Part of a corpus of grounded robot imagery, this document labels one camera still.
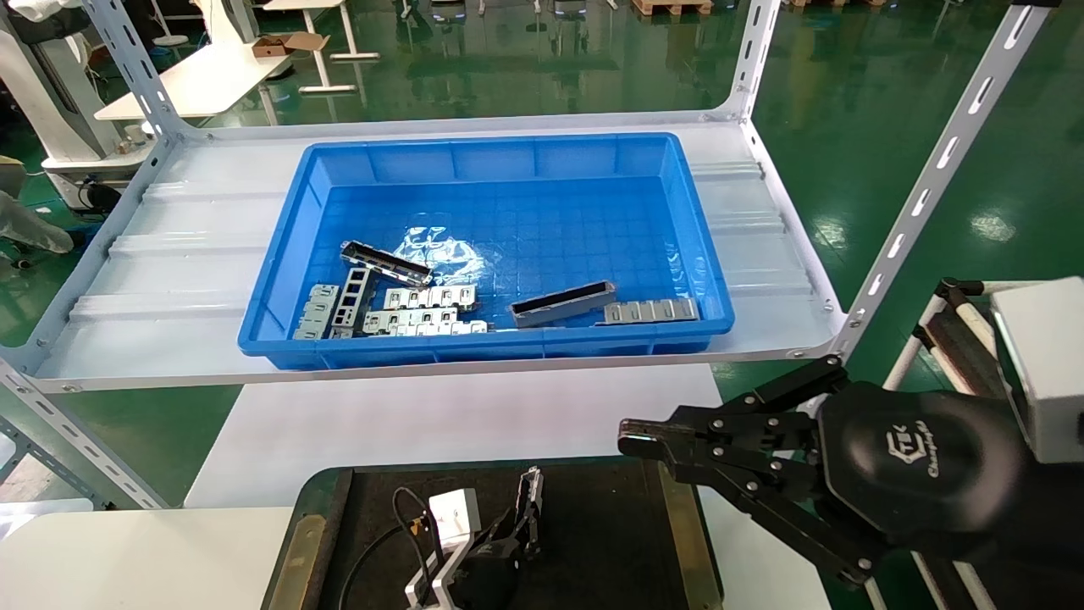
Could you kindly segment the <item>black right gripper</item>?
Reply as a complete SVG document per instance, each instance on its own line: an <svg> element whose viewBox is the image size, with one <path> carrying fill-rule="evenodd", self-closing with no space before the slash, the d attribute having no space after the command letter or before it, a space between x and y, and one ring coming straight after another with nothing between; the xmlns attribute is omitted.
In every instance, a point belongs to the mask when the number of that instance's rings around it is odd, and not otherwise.
<svg viewBox="0 0 1084 610"><path fill-rule="evenodd" d="M678 483L715 490L848 586L874 575L887 544L946 558L994 548L1032 467L1008 405L955 391L849 382L840 356L821 356L717 407L678 406L662 421L624 419L618 449L663 463ZM826 394L835 395L816 416L826 490L883 540L814 516L760 472L727 460L740 455L728 446L816 447L816 421L798 406Z"/></svg>

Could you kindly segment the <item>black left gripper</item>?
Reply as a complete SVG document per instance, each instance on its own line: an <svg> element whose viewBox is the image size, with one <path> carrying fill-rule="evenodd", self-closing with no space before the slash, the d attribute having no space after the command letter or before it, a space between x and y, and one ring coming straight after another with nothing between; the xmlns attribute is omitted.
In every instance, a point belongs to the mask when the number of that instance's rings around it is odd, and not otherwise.
<svg viewBox="0 0 1084 610"><path fill-rule="evenodd" d="M472 551L454 572L451 600L456 609L508 609L518 587L525 535L525 508L509 508L485 534L485 541L473 545ZM528 563L542 551L543 528L527 525L526 560Z"/></svg>

